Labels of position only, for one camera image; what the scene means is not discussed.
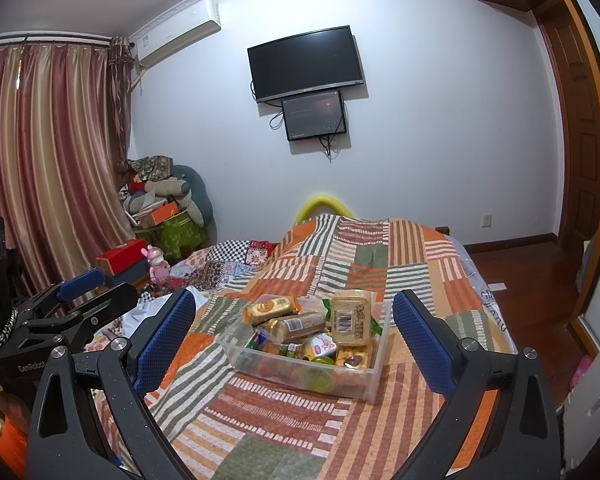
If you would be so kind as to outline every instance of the white cloth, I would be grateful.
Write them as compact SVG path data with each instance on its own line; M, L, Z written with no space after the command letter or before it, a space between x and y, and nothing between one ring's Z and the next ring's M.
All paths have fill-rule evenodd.
M188 286L187 290L193 294L196 300L196 310L203 306L207 299L200 294L194 286ZM132 333L136 331L136 328L142 323L142 320L149 316L155 316L162 306L167 303L167 300L171 297L171 294L155 298L154 300L147 301L145 303L138 303L138 305L122 315L122 337L131 337Z

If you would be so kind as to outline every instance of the yellow tube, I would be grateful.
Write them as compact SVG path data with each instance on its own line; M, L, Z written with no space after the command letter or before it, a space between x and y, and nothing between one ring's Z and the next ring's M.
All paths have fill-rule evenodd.
M298 213L298 216L296 216L295 223L299 224L300 222L307 220L309 218L309 215L311 214L311 211L313 211L319 205L325 205L327 207L330 207L336 212L336 214L339 214L341 216L352 216L351 211L344 207L342 205L342 202L334 199L333 196L316 195L310 198L306 202L306 204L302 206L302 209Z

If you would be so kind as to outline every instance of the wooden door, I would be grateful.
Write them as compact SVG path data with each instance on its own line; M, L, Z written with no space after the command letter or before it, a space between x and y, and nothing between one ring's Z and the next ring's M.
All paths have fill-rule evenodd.
M562 0L537 10L560 95L564 131L564 199L558 240L582 255L600 219L600 106L584 46Z

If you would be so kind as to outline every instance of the white air conditioner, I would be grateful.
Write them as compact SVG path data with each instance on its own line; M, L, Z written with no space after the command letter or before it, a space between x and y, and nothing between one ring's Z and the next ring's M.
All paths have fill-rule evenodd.
M218 3L203 0L156 25L136 42L138 60L146 68L220 30Z

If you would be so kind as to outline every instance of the barcode label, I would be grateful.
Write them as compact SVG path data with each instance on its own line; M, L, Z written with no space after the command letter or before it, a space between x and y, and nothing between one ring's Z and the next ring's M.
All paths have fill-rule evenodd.
M336 323L336 329L338 332L351 332L351 320L352 315L350 312L338 313L338 321Z
M286 324L286 327L289 329L290 332L294 332L295 330L302 330L303 329L302 320L299 319L299 318L296 318L296 319L285 319L285 324Z

